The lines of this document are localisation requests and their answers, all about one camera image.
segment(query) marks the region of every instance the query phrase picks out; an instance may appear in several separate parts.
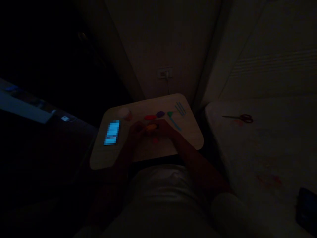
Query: white sheet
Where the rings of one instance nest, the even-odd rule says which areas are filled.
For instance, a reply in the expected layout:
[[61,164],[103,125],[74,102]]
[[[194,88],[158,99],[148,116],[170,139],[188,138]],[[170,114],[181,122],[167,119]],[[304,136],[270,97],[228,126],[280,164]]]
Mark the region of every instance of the white sheet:
[[[295,221],[300,187],[317,194],[317,96],[213,102],[206,109],[230,183],[277,237],[312,237]],[[249,114],[252,124],[222,116]]]

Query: glowing phone screen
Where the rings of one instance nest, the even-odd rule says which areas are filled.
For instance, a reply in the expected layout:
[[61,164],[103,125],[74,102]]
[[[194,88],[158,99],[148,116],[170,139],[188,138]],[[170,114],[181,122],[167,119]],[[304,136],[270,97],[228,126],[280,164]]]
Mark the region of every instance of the glowing phone screen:
[[118,138],[118,132],[120,128],[120,121],[112,121],[109,123],[107,135],[103,142],[103,145],[116,144]]

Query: phone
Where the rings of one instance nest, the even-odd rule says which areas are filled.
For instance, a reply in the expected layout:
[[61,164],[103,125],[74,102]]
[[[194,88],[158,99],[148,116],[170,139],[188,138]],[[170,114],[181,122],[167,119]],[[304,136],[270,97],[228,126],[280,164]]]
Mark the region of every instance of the phone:
[[120,121],[112,121],[109,123],[106,138],[103,145],[114,145],[118,140],[118,132],[120,129]]
[[297,197],[296,222],[317,237],[317,195],[301,188]]

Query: plastic cup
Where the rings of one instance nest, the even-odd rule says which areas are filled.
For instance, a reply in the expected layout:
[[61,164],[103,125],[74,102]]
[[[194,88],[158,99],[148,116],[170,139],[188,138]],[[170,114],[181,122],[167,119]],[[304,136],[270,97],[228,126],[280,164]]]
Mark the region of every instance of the plastic cup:
[[131,121],[133,118],[132,112],[127,107],[123,107],[118,111],[118,117],[120,117],[126,121]]

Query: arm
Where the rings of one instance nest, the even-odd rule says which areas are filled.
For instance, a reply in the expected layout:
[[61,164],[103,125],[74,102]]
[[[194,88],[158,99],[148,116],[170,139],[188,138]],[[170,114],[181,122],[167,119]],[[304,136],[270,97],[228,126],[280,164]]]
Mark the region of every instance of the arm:
[[129,136],[118,158],[109,171],[104,185],[96,195],[85,222],[86,226],[106,228],[120,213],[126,189],[129,166],[132,164],[135,148],[145,132],[145,125],[136,122],[130,127]]
[[233,193],[229,184],[212,164],[189,144],[180,133],[174,130],[167,121],[154,120],[150,124],[158,125],[158,129],[154,133],[168,136],[171,139],[193,182],[204,192],[209,201],[212,201],[220,193]]

